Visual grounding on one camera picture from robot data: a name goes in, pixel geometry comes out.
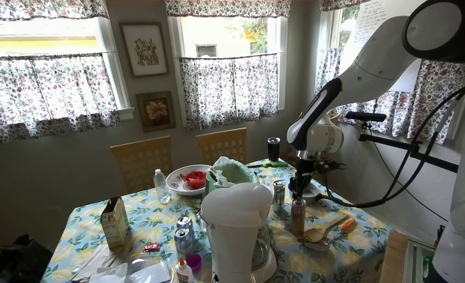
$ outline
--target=green knife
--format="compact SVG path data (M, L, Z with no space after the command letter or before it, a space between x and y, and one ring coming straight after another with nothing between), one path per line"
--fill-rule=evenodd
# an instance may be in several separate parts
M260 165L248 165L247 167L248 167L248 168L259 168L259 167L264 167L264 168L268 168L268 167L273 167L273 168L276 168L276 167L288 167L288 163L286 163L286 162L270 162L270 163L265 163L265 164L260 164Z

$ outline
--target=cafe curtain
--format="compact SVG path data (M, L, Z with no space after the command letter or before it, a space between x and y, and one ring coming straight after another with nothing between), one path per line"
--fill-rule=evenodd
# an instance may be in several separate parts
M333 11L360 5L370 0L320 0L320 11Z
M166 0L169 17L277 18L290 14L291 0Z
M278 113L276 54L180 58L187 128L208 129Z
M341 52L335 49L319 50L319 57L324 63L319 63L315 95L329 80L337 77ZM435 62L424 60L417 75L412 93L386 92L379 98L366 102L351 103L336 107L329 115L340 114L339 122L359 124L360 121L344 118L349 111L381 113L387 116L384 122L372 122L372 130L393 136L413 138L419 126L448 95L463 86L465 79L465 64ZM448 105L444 106L428 122L422 130L420 138L428 140L439 125L442 115ZM447 120L437 137L437 143L444 143L452 116Z
M117 124L102 54L0 57L0 143Z
M107 18L101 0L0 0L0 20Z

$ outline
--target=wooden board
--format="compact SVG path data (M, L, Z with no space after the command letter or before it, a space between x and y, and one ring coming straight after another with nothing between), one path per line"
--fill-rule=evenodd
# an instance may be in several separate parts
M407 236L391 230L384 255L380 283L402 283Z

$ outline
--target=flower painting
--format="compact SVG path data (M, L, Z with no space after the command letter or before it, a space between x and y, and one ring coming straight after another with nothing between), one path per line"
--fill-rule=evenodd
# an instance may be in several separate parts
M133 77L169 74L161 23L119 25Z
M171 92L137 95L143 131L170 129L176 126Z

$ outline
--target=cardboard box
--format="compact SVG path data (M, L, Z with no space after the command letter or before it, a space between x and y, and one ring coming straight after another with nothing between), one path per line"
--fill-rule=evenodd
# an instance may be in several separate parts
M128 216L121 197L111 197L100 217L103 233L110 249L122 247L128 232Z

